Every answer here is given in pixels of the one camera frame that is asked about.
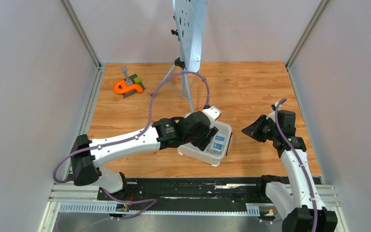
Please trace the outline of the blue square alcohol pad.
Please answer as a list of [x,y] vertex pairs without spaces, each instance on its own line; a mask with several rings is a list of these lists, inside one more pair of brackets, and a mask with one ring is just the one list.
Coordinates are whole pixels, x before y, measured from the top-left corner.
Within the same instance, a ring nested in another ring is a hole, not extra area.
[[214,142],[219,144],[224,144],[227,139],[227,136],[225,134],[217,133],[214,136]]

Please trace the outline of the small blue white sachet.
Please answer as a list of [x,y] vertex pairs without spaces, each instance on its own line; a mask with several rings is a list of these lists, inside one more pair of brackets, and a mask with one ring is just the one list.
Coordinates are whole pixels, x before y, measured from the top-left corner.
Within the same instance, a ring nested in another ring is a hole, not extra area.
[[218,151],[218,152],[221,152],[222,151],[222,149],[223,149],[223,144],[219,144],[219,143],[213,143],[213,145],[212,145],[212,149],[213,150],[216,150],[216,151]]

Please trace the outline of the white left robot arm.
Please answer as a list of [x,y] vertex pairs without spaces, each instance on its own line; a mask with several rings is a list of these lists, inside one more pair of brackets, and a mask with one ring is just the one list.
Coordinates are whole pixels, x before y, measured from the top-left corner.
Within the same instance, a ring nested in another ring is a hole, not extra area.
[[107,168],[107,163],[186,144],[203,151],[218,131],[214,123],[220,115],[220,110],[211,107],[186,117],[162,118],[144,129],[115,137],[89,140],[86,134],[79,135],[71,150],[72,181],[75,186],[98,186],[122,200],[129,189],[125,177]]

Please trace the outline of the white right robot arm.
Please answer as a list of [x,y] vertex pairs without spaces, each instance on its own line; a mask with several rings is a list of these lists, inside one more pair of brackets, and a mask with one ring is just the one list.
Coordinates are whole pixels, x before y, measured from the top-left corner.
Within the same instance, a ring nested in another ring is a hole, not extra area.
[[274,110],[261,115],[242,133],[258,142],[272,142],[281,159],[290,183],[286,189],[280,177],[263,175],[257,197],[272,201],[282,219],[284,232],[333,232],[338,225],[334,211],[327,209],[313,181],[304,140],[296,136],[296,114]]

